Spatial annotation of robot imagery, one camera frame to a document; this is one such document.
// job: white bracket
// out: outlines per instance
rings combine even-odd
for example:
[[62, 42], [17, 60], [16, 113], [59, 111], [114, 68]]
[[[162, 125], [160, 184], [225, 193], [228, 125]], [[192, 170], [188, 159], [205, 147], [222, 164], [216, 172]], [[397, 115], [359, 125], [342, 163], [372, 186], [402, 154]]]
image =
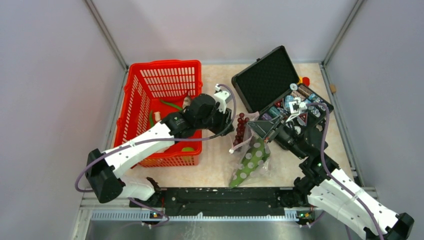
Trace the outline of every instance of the white bracket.
[[222, 90], [218, 84], [216, 84], [213, 98], [219, 103], [218, 111], [225, 113], [227, 109], [227, 103], [229, 103], [231, 100], [231, 94], [226, 90]]
[[294, 101], [289, 102], [288, 105], [290, 107], [290, 116], [287, 118], [286, 122], [295, 119], [297, 116], [302, 114], [304, 110], [308, 109], [306, 107], [306, 103], [302, 102], [300, 97], [295, 97]]

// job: plastic bag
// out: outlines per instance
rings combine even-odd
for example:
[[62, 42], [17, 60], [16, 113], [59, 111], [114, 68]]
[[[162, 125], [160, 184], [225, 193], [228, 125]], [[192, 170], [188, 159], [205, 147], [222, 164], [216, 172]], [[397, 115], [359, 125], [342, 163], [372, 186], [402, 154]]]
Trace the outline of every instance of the plastic bag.
[[[245, 118], [256, 120], [258, 113], [246, 114]], [[270, 148], [264, 140], [245, 127], [243, 142], [232, 146], [233, 154], [238, 155], [238, 162], [229, 180], [229, 187], [235, 188], [260, 181], [270, 175]]]

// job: gray wall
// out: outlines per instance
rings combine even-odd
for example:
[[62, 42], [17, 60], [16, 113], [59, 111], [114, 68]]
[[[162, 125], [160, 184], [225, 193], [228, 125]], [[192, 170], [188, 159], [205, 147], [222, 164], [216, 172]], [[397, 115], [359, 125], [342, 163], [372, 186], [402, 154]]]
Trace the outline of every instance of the gray wall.
[[321, 61], [355, 0], [94, 0], [128, 63], [251, 63], [285, 45]]
[[3, 0], [0, 23], [0, 239], [69, 239], [124, 73], [81, 0]]
[[424, 1], [367, 1], [328, 67], [359, 168], [424, 236]]

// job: red basket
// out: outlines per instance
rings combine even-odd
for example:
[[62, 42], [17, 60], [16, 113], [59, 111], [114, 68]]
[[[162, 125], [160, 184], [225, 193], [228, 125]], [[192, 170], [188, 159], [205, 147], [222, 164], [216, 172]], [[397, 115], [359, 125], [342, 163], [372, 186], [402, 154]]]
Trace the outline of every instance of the red basket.
[[[160, 100], [178, 106], [183, 105], [185, 96], [192, 98], [202, 92], [201, 63], [198, 60], [161, 60], [134, 63], [129, 67], [121, 115], [116, 125], [114, 146], [117, 147], [149, 129], [149, 114], [160, 112], [164, 118], [178, 111]], [[202, 131], [193, 138], [201, 138]], [[194, 151], [182, 151], [190, 147]], [[194, 166], [199, 164], [202, 142], [179, 142], [163, 153], [154, 153], [139, 164], [143, 167]]]

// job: tabletop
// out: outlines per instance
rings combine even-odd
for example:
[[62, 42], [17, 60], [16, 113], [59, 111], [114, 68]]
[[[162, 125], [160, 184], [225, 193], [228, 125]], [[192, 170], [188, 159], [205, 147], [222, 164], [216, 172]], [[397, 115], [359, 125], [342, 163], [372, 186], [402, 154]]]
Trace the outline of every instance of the tabletop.
[[[248, 64], [223, 64], [203, 65], [202, 92], [212, 94], [215, 92], [215, 84], [226, 84], [235, 93], [237, 113], [247, 113], [240, 97], [236, 94], [231, 78], [247, 68]], [[324, 79], [318, 63], [294, 64], [297, 74], [310, 79], [309, 88], [322, 98], [330, 102]], [[213, 135], [204, 130], [203, 137]], [[346, 174], [352, 177], [351, 167], [342, 137], [333, 113], [330, 115], [329, 129], [326, 137], [328, 148], [325, 153], [336, 161]], [[240, 154], [230, 154], [232, 141], [230, 136], [217, 137], [202, 143], [202, 153], [199, 156], [197, 166], [171, 166], [171, 167], [142, 167], [137, 166], [130, 169], [126, 174], [132, 177], [151, 177], [161, 187], [228, 187], [234, 168], [241, 160]], [[303, 177], [299, 168], [301, 159], [290, 151], [283, 150], [275, 142], [269, 143], [271, 150], [268, 170], [265, 174], [258, 175], [244, 182], [242, 187], [293, 187], [297, 177]]]

